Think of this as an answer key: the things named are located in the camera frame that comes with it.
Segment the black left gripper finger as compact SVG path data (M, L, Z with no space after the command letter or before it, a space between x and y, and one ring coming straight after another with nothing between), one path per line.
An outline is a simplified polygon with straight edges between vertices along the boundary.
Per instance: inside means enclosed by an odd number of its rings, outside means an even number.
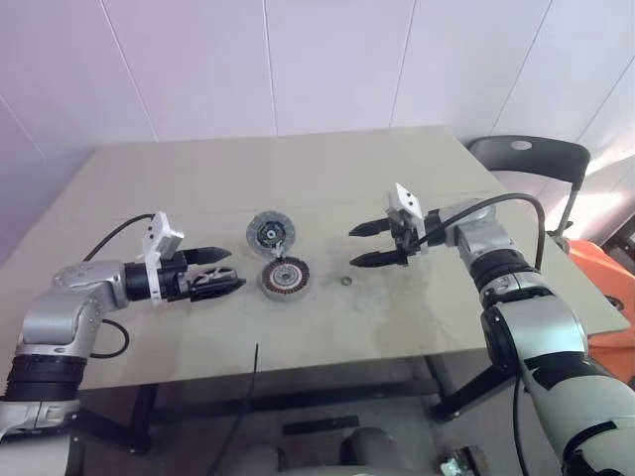
M218 247L202 247L186 250L189 265L207 265L217 263L231 255L231 252Z
M228 296L246 284L235 269L214 267L198 275L190 282L190 300L201 301Z

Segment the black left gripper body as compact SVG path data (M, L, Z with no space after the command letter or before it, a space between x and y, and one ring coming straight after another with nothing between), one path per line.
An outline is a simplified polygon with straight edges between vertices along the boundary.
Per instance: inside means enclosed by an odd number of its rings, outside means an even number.
M194 263L194 250L177 251L171 259L162 258L158 269L161 300L191 300L191 285L186 273Z

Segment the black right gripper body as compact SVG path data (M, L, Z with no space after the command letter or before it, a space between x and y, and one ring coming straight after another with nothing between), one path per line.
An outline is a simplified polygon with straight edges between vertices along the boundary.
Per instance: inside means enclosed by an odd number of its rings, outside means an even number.
M407 266L409 258L421 252L420 233L416 218L405 209L388 209L388 221L395 250L392 252L390 263Z

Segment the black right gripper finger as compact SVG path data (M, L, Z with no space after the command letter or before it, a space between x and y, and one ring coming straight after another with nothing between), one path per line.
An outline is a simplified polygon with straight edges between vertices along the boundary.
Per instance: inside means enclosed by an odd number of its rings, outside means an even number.
M353 237L369 237L378 235L390 229L389 220L371 220L363 222L349 231L349 235Z
M398 263L398 252L369 252L357 256L349 261L349 264L357 268L381 268Z

